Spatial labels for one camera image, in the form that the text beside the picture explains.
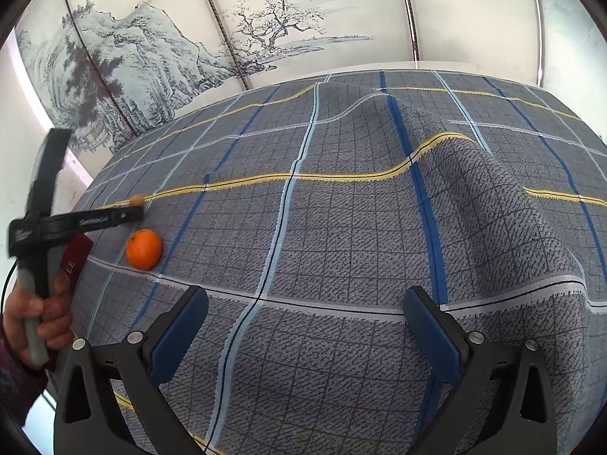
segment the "blue gripper pad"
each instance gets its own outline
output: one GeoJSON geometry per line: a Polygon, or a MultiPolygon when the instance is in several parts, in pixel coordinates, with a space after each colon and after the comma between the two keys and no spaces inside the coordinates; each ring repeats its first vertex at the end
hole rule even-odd
{"type": "Polygon", "coordinates": [[[159,315],[150,326],[147,335],[152,348],[149,351],[148,376],[154,386],[173,379],[208,310],[206,291],[192,286],[170,311],[159,315]]]}
{"type": "Polygon", "coordinates": [[[456,387],[469,354],[464,330],[418,286],[405,291],[403,312],[436,377],[456,387]]]}

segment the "yellow stripe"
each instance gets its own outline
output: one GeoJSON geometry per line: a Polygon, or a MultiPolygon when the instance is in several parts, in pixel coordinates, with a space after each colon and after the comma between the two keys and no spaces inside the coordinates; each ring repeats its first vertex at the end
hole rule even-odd
{"type": "MultiPolygon", "coordinates": [[[[419,90],[419,91],[428,91],[428,92],[448,92],[448,89],[435,88],[435,87],[388,87],[388,89],[419,90]]],[[[566,113],[563,111],[558,111],[556,109],[548,108],[548,107],[544,106],[543,104],[537,104],[535,102],[528,102],[526,100],[520,99],[519,97],[504,97],[504,96],[500,96],[499,94],[493,94],[491,92],[483,92],[480,90],[454,89],[453,92],[456,92],[458,94],[474,94],[476,96],[497,97],[498,99],[506,99],[506,100],[519,100],[520,102],[523,102],[524,104],[527,104],[529,106],[533,106],[534,108],[541,108],[541,109],[544,109],[544,110],[550,111],[550,112],[554,111],[558,115],[565,116],[567,118],[576,119],[578,121],[582,121],[580,118],[578,118],[575,115],[570,115],[569,113],[566,113]]]]}
{"type": "MultiPolygon", "coordinates": [[[[116,396],[116,401],[118,402],[118,405],[121,405],[122,407],[135,412],[135,408],[133,407],[133,404],[131,404],[131,401],[129,399],[123,397],[122,395],[116,392],[114,392],[114,395],[116,396]]],[[[204,448],[206,446],[206,442],[200,436],[196,436],[193,433],[189,433],[189,435],[194,438],[200,448],[204,448]]],[[[226,455],[223,451],[217,450],[217,448],[208,448],[208,450],[211,450],[217,455],[226,455]]]]}
{"type": "Polygon", "coordinates": [[[551,191],[551,190],[534,190],[532,188],[523,187],[523,189],[530,195],[537,196],[539,198],[550,198],[553,200],[564,200],[566,202],[584,202],[592,205],[600,205],[607,207],[607,202],[602,198],[595,198],[593,196],[578,195],[576,193],[564,193],[562,191],[551,191]]]}
{"type": "Polygon", "coordinates": [[[142,147],[139,147],[138,149],[134,150],[133,152],[129,152],[128,154],[123,155],[119,160],[112,162],[111,164],[106,165],[101,171],[99,171],[99,173],[105,171],[106,169],[110,169],[112,166],[118,164],[122,159],[126,159],[129,156],[132,156],[133,154],[137,153],[137,152],[141,152],[142,150],[144,150],[145,148],[148,148],[150,145],[154,145],[157,144],[158,142],[160,142],[161,140],[165,140],[167,138],[170,138],[173,135],[178,135],[181,132],[186,132],[186,130],[190,130],[193,129],[195,127],[199,127],[200,125],[204,125],[206,123],[210,123],[211,121],[215,121],[216,119],[220,119],[220,118],[225,118],[226,116],[229,115],[233,115],[234,113],[239,113],[240,111],[244,111],[247,108],[260,108],[263,106],[270,106],[272,104],[280,104],[281,102],[286,102],[288,100],[291,99],[295,99],[303,94],[305,94],[307,91],[311,90],[314,88],[316,84],[313,83],[312,85],[306,87],[305,89],[301,89],[299,92],[293,94],[292,96],[289,97],[285,97],[284,99],[277,99],[277,100],[271,100],[269,102],[262,102],[262,103],[254,103],[254,104],[247,104],[246,106],[242,106],[240,108],[236,108],[233,111],[228,111],[227,113],[223,113],[222,115],[218,115],[218,116],[214,116],[213,118],[209,118],[209,119],[205,119],[202,121],[198,121],[198,123],[194,123],[190,126],[187,126],[181,130],[175,130],[175,132],[171,132],[171,133],[167,133],[166,135],[156,139],[154,142],[150,142],[149,144],[146,144],[142,147]]]}
{"type": "MultiPolygon", "coordinates": [[[[260,108],[260,107],[269,106],[269,105],[272,105],[272,104],[281,104],[282,102],[287,102],[289,100],[296,99],[297,97],[305,94],[307,91],[313,89],[315,85],[316,85],[315,83],[312,84],[312,85],[309,85],[309,86],[301,89],[299,92],[296,92],[292,96],[285,97],[284,99],[271,100],[269,102],[262,102],[262,103],[247,104],[247,105],[242,106],[240,108],[236,108],[233,111],[228,111],[226,113],[223,113],[222,115],[218,115],[216,118],[217,119],[219,119],[219,118],[225,118],[226,116],[233,115],[235,113],[239,113],[240,111],[244,111],[247,108],[260,108]]],[[[448,92],[447,89],[437,88],[437,87],[411,87],[411,86],[406,86],[406,87],[388,87],[388,89],[417,90],[417,91],[429,91],[429,92],[448,92]]],[[[563,111],[552,110],[550,108],[547,108],[544,105],[536,104],[534,102],[527,102],[526,100],[519,99],[518,97],[504,97],[504,96],[500,96],[498,94],[492,94],[490,92],[474,91],[474,90],[459,90],[459,89],[456,89],[456,90],[453,90],[453,92],[456,92],[458,94],[474,94],[474,95],[478,95],[478,96],[497,97],[499,99],[519,100],[520,102],[523,102],[523,103],[525,103],[525,104],[527,104],[529,106],[533,106],[533,107],[536,107],[536,108],[541,108],[541,109],[544,109],[544,110],[547,110],[547,111],[554,111],[558,115],[565,116],[567,118],[576,119],[578,121],[582,121],[580,118],[578,118],[575,115],[570,115],[569,113],[565,113],[563,111]]],[[[107,169],[110,169],[111,167],[115,166],[122,159],[126,159],[127,157],[132,156],[133,154],[135,154],[137,152],[141,152],[142,150],[144,150],[145,148],[150,147],[151,145],[157,144],[161,140],[165,140],[167,138],[170,138],[173,135],[178,135],[181,132],[186,132],[187,130],[190,130],[190,129],[193,129],[195,127],[198,127],[198,126],[210,123],[213,120],[215,120],[215,117],[199,121],[198,123],[194,123],[194,124],[192,124],[190,126],[187,126],[187,127],[183,128],[181,130],[175,130],[175,132],[168,133],[167,135],[164,135],[164,136],[158,138],[154,142],[150,142],[149,144],[146,144],[146,145],[144,145],[142,147],[139,147],[138,149],[134,150],[133,152],[129,152],[128,154],[125,154],[124,156],[122,156],[117,161],[114,161],[111,164],[106,165],[101,171],[99,171],[99,173],[101,173],[101,172],[103,172],[103,171],[105,171],[107,169]]]]}
{"type": "MultiPolygon", "coordinates": [[[[353,181],[379,181],[383,179],[389,179],[391,177],[398,176],[399,174],[407,171],[414,162],[417,162],[421,156],[429,152],[432,148],[436,147],[436,145],[444,142],[447,139],[463,139],[470,142],[473,142],[471,138],[466,135],[462,135],[461,133],[455,132],[444,132],[439,133],[427,141],[420,144],[420,146],[408,157],[406,160],[393,166],[387,170],[380,171],[379,173],[351,173],[351,174],[323,174],[323,173],[299,173],[294,175],[295,179],[302,179],[308,181],[335,181],[335,182],[353,182],[353,181]]],[[[256,176],[248,176],[241,177],[238,179],[229,179],[226,181],[218,181],[210,184],[200,184],[200,185],[189,185],[182,186],[177,188],[172,188],[170,190],[159,191],[158,193],[150,196],[144,197],[145,201],[150,201],[152,199],[157,198],[165,198],[168,196],[175,195],[184,195],[185,193],[199,193],[202,191],[217,191],[217,190],[225,190],[228,188],[237,188],[241,186],[252,185],[256,183],[263,183],[269,181],[280,181],[286,180],[291,177],[290,173],[268,173],[268,174],[256,174],[256,176]]],[[[109,204],[103,206],[102,209],[106,209],[108,207],[116,207],[122,205],[128,205],[128,200],[122,200],[120,202],[116,202],[113,204],[109,204]]]]}

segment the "tangerine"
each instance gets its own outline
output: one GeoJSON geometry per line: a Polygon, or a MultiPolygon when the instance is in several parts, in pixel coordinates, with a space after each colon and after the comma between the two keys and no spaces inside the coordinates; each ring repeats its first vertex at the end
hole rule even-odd
{"type": "Polygon", "coordinates": [[[126,243],[126,259],[138,270],[150,270],[162,255],[162,240],[151,229],[135,231],[126,243]]]}

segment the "small brown object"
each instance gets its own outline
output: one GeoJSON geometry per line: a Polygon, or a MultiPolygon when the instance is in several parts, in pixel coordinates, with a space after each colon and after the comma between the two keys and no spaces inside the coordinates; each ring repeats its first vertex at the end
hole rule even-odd
{"type": "Polygon", "coordinates": [[[143,205],[143,203],[145,202],[145,199],[143,198],[143,195],[133,195],[131,197],[131,199],[129,200],[129,205],[134,206],[134,207],[139,207],[141,205],[143,205]]]}

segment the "human hand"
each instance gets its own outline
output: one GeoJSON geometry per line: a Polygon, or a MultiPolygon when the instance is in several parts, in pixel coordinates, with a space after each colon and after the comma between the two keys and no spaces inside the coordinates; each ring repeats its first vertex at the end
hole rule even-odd
{"type": "Polygon", "coordinates": [[[2,324],[8,345],[23,364],[34,368],[23,320],[39,318],[38,335],[46,342],[49,349],[59,350],[72,343],[74,334],[72,312],[70,311],[71,294],[68,276],[59,273],[55,277],[53,293],[47,299],[28,293],[15,283],[13,292],[6,299],[2,324]]]}

